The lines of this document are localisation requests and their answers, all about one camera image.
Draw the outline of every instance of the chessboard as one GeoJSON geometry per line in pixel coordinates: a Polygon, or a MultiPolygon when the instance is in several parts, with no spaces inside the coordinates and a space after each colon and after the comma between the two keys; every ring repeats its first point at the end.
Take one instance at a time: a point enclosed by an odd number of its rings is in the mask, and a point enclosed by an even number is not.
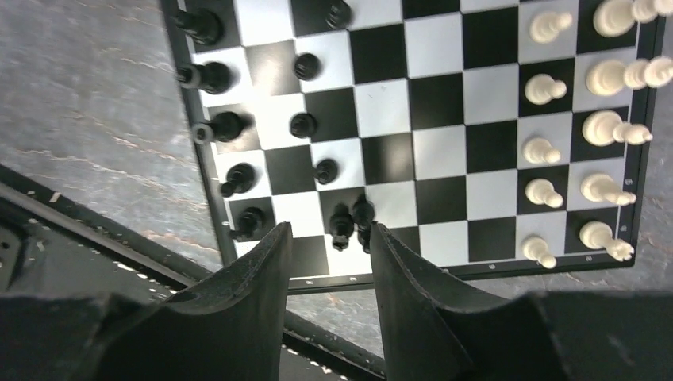
{"type": "Polygon", "coordinates": [[[164,0],[218,237],[291,222],[306,291],[371,285],[362,202],[462,279],[632,266],[655,91],[588,78],[644,83],[663,20],[602,3],[164,0]]]}

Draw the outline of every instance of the white square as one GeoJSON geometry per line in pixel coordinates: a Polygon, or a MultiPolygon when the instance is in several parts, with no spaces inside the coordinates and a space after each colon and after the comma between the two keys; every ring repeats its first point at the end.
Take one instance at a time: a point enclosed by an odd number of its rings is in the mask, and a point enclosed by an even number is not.
{"type": "Polygon", "coordinates": [[[313,143],[311,158],[313,167],[322,160],[332,159],[339,168],[339,175],[333,182],[323,185],[316,181],[316,189],[319,191],[364,187],[362,145],[359,138],[313,143]]]}
{"type": "Polygon", "coordinates": [[[250,241],[250,242],[238,242],[234,241],[233,246],[236,249],[236,255],[241,258],[242,256],[248,254],[250,250],[253,250],[260,241],[250,241]]]}
{"type": "Polygon", "coordinates": [[[411,130],[406,79],[356,86],[355,97],[360,137],[411,130]]]}
{"type": "Polygon", "coordinates": [[[248,59],[245,58],[245,50],[242,47],[195,54],[193,61],[195,64],[223,63],[227,65],[233,78],[232,86],[222,94],[212,95],[200,90],[198,94],[204,107],[233,105],[255,97],[248,71],[248,59]]]}
{"type": "Polygon", "coordinates": [[[519,63],[557,60],[573,57],[577,49],[579,0],[525,2],[519,6],[519,63]],[[552,42],[540,44],[530,38],[533,19],[543,12],[568,12],[572,15],[570,28],[559,33],[552,42]]]}
{"type": "Polygon", "coordinates": [[[243,46],[270,44],[294,37],[288,0],[235,0],[243,46]]]}
{"type": "Polygon", "coordinates": [[[467,221],[420,225],[421,256],[439,267],[470,263],[467,221]]]}
{"type": "Polygon", "coordinates": [[[465,126],[413,132],[416,179],[439,179],[467,174],[465,126]]]}
{"type": "Polygon", "coordinates": [[[549,252],[553,256],[562,256],[566,245],[566,214],[565,210],[561,210],[517,216],[517,259],[526,259],[521,252],[521,244],[531,236],[547,241],[549,252]]]}
{"type": "Polygon", "coordinates": [[[517,132],[517,168],[548,167],[570,163],[572,136],[572,113],[546,114],[519,119],[517,132]],[[534,137],[549,140],[552,147],[561,151],[561,160],[557,163],[533,164],[523,156],[525,143],[534,137]]]}
{"type": "Polygon", "coordinates": [[[463,26],[460,13],[423,17],[404,24],[409,77],[463,70],[463,26]]]}
{"type": "Polygon", "coordinates": [[[517,215],[517,170],[467,175],[469,221],[517,215]]]}
{"type": "Polygon", "coordinates": [[[493,10],[506,6],[515,6],[519,0],[460,0],[460,10],[463,13],[493,10]]]}
{"type": "Polygon", "coordinates": [[[297,55],[311,53],[321,64],[320,74],[310,81],[301,81],[302,91],[331,90],[353,86],[351,42],[348,31],[300,37],[294,42],[297,55]]]}
{"type": "Polygon", "coordinates": [[[575,58],[575,88],[572,95],[573,111],[609,109],[631,104],[633,90],[628,87],[624,87],[620,92],[609,97],[595,95],[586,88],[586,75],[594,66],[605,60],[620,60],[624,64],[630,64],[636,60],[636,49],[616,49],[577,56],[575,58]]]}
{"type": "Polygon", "coordinates": [[[331,276],[371,274],[371,257],[362,249],[357,241],[357,233],[348,241],[348,248],[343,252],[332,247],[332,236],[325,234],[327,248],[327,265],[331,276]]]}
{"type": "Polygon", "coordinates": [[[276,223],[290,222],[293,237],[315,237],[325,233],[317,192],[273,196],[271,203],[276,223]]]}
{"type": "Polygon", "coordinates": [[[220,183],[227,179],[227,172],[231,167],[237,164],[250,164],[255,169],[255,184],[245,193],[235,193],[227,198],[227,201],[247,200],[250,198],[260,198],[271,196],[271,185],[269,183],[269,174],[267,171],[267,161],[264,158],[264,151],[243,151],[231,152],[215,156],[215,168],[220,183]]]}
{"type": "Polygon", "coordinates": [[[402,22],[401,0],[347,0],[353,14],[350,30],[402,22]]]}
{"type": "Polygon", "coordinates": [[[374,219],[389,229],[417,225],[416,188],[413,181],[368,185],[365,194],[374,205],[374,219]]]}
{"type": "Polygon", "coordinates": [[[466,125],[516,119],[519,115],[519,65],[465,71],[463,101],[466,125]]]}
{"type": "Polygon", "coordinates": [[[290,120],[306,112],[302,94],[265,98],[254,104],[257,134],[262,149],[276,149],[307,145],[309,139],[298,139],[290,133],[290,120]]]}
{"type": "Polygon", "coordinates": [[[570,163],[570,171],[568,177],[568,196],[567,209],[568,210],[587,210],[615,207],[613,203],[593,202],[587,200],[581,191],[582,181],[594,173],[604,173],[612,178],[620,187],[624,184],[624,166],[625,158],[619,157],[616,159],[594,160],[594,161],[580,161],[577,163],[570,163]]]}

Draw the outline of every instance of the white chess piece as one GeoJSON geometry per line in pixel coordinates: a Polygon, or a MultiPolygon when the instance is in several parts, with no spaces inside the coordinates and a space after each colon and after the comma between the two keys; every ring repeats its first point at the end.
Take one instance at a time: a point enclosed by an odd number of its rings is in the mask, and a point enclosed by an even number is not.
{"type": "Polygon", "coordinates": [[[563,81],[556,81],[549,75],[538,74],[526,83],[524,93],[531,103],[544,105],[552,99],[563,98],[567,93],[567,86],[563,81]]]}
{"type": "Polygon", "coordinates": [[[521,252],[529,260],[539,262],[544,268],[556,267],[556,258],[549,252],[547,241],[540,237],[528,237],[521,244],[521,252]]]}
{"type": "Polygon", "coordinates": [[[619,206],[636,202],[635,194],[623,191],[610,176],[604,173],[588,175],[579,188],[582,195],[593,202],[607,201],[619,206]]]}
{"type": "Polygon", "coordinates": [[[588,248],[604,248],[615,260],[630,260],[636,250],[624,240],[612,238],[612,229],[598,221],[592,221],[579,230],[579,240],[588,248]]]}
{"type": "Polygon", "coordinates": [[[525,195],[536,205],[559,208],[563,205],[563,196],[554,190],[554,184],[545,179],[534,179],[525,188],[525,195]]]}
{"type": "Polygon", "coordinates": [[[673,14],[673,0],[606,0],[594,13],[596,32],[604,37],[627,33],[636,22],[673,14]]]}
{"type": "Polygon", "coordinates": [[[598,147],[618,143],[639,145],[652,140],[652,134],[644,125],[632,125],[622,121],[614,111],[597,111],[591,114],[582,127],[582,134],[589,143],[598,147]]]}
{"type": "Polygon", "coordinates": [[[561,151],[552,147],[549,140],[541,137],[526,141],[521,154],[531,164],[553,164],[561,160],[561,151]]]}
{"type": "Polygon", "coordinates": [[[568,12],[543,12],[535,16],[530,24],[530,38],[540,44],[554,41],[559,33],[570,28],[572,14],[568,12]]]}
{"type": "Polygon", "coordinates": [[[620,60],[605,60],[594,66],[586,76],[586,87],[592,93],[609,97],[624,87],[662,87],[673,79],[673,60],[660,56],[654,60],[636,60],[624,64],[620,60]]]}

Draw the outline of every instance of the gray marble surface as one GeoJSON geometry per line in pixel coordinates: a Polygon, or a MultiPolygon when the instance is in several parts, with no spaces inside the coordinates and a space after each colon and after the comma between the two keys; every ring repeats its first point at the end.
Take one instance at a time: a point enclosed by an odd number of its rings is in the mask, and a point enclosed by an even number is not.
{"type": "MultiPolygon", "coordinates": [[[[0,2],[0,97],[0,163],[211,270],[221,266],[154,1],[0,2]]],[[[472,284],[506,297],[673,290],[672,102],[673,86],[660,90],[635,267],[472,284]]],[[[373,291],[293,296],[287,305],[383,355],[373,291]]]]}

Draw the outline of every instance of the black square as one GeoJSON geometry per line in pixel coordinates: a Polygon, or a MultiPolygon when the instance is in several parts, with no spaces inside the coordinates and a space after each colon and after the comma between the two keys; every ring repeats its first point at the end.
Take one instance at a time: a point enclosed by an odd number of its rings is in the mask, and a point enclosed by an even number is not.
{"type": "Polygon", "coordinates": [[[605,208],[592,210],[576,210],[568,212],[566,216],[566,248],[565,252],[600,252],[605,249],[593,250],[585,246],[579,240],[579,231],[589,222],[599,221],[608,224],[614,231],[617,225],[617,212],[619,208],[605,208]]]}
{"type": "Polygon", "coordinates": [[[469,260],[513,260],[516,256],[517,218],[469,221],[467,239],[469,260]]]}
{"type": "Polygon", "coordinates": [[[519,116],[553,114],[572,110],[572,91],[575,81],[575,59],[529,63],[519,66],[519,116]],[[528,81],[538,74],[546,74],[554,80],[563,81],[567,93],[560,99],[552,99],[544,105],[531,103],[525,97],[525,86],[528,81]]]}
{"type": "Polygon", "coordinates": [[[604,37],[596,32],[594,14],[603,2],[604,0],[582,0],[579,2],[579,17],[577,20],[578,54],[627,48],[636,44],[636,23],[627,33],[621,36],[604,37]]]}
{"type": "Polygon", "coordinates": [[[460,0],[402,0],[405,19],[458,11],[460,0]]]}
{"type": "Polygon", "coordinates": [[[329,275],[325,237],[300,237],[292,242],[290,278],[329,275]]]}
{"type": "Polygon", "coordinates": [[[255,121],[255,115],[253,114],[253,108],[247,104],[237,104],[237,105],[226,105],[218,107],[210,107],[208,109],[208,114],[210,119],[214,119],[218,114],[231,111],[236,113],[243,122],[243,131],[240,135],[231,141],[222,142],[216,141],[215,145],[217,146],[217,153],[232,153],[232,152],[243,152],[243,151],[255,151],[257,149],[262,149],[260,144],[260,136],[257,134],[257,124],[255,121]]]}
{"type": "Polygon", "coordinates": [[[421,235],[418,232],[418,226],[390,229],[390,233],[413,252],[417,254],[421,252],[421,235]]]}
{"type": "Polygon", "coordinates": [[[467,220],[465,176],[416,182],[418,224],[467,220]]]}
{"type": "Polygon", "coordinates": [[[584,122],[587,120],[591,114],[597,111],[612,110],[619,114],[622,121],[627,120],[629,117],[629,108],[628,107],[619,107],[616,109],[601,109],[593,111],[585,111],[582,113],[576,113],[572,115],[572,135],[571,135],[571,147],[570,147],[570,161],[586,161],[586,160],[600,160],[600,159],[610,159],[614,157],[624,156],[624,143],[614,142],[610,145],[604,147],[597,147],[584,138],[583,127],[584,122]]]}
{"type": "Polygon", "coordinates": [[[411,128],[463,124],[463,75],[449,74],[409,81],[411,128]]]}
{"type": "Polygon", "coordinates": [[[264,151],[273,195],[315,191],[308,145],[264,151]]]}
{"type": "Polygon", "coordinates": [[[329,219],[334,214],[352,213],[353,205],[366,197],[363,187],[325,190],[319,193],[325,234],[329,234],[329,219]]]}
{"type": "Polygon", "coordinates": [[[264,225],[262,229],[257,230],[252,237],[243,239],[243,242],[259,241],[266,236],[275,227],[275,215],[273,205],[271,204],[271,197],[251,198],[249,200],[230,201],[229,209],[233,217],[233,227],[236,228],[238,216],[241,215],[247,208],[257,208],[264,214],[264,225]]]}
{"type": "Polygon", "coordinates": [[[517,167],[517,121],[466,126],[465,141],[467,173],[517,167]]]}
{"type": "Polygon", "coordinates": [[[351,54],[356,84],[405,78],[404,25],[351,32],[351,54]]]}
{"type": "Polygon", "coordinates": [[[352,87],[304,94],[306,112],[317,121],[312,143],[358,136],[356,103],[352,87]]]}
{"type": "Polygon", "coordinates": [[[250,77],[255,90],[263,95],[294,94],[301,91],[294,76],[294,41],[245,48],[250,77]]]}
{"type": "Polygon", "coordinates": [[[513,64],[518,61],[517,7],[463,15],[465,69],[513,64]]]}
{"type": "Polygon", "coordinates": [[[294,34],[301,37],[331,31],[325,19],[332,3],[332,0],[291,0],[294,34]]]}
{"type": "Polygon", "coordinates": [[[411,133],[367,137],[361,144],[367,185],[413,180],[411,133]]]}
{"type": "Polygon", "coordinates": [[[185,2],[185,8],[188,12],[204,9],[215,13],[224,28],[222,38],[216,44],[210,46],[194,44],[194,50],[197,53],[233,48],[240,45],[240,35],[233,0],[219,0],[217,2],[213,0],[190,0],[185,2]]]}
{"type": "Polygon", "coordinates": [[[520,169],[517,176],[517,214],[545,213],[565,209],[568,179],[567,165],[520,169]],[[563,205],[559,208],[551,208],[545,204],[537,205],[530,202],[525,195],[525,188],[535,179],[545,179],[551,182],[554,186],[554,191],[563,196],[563,205]]]}

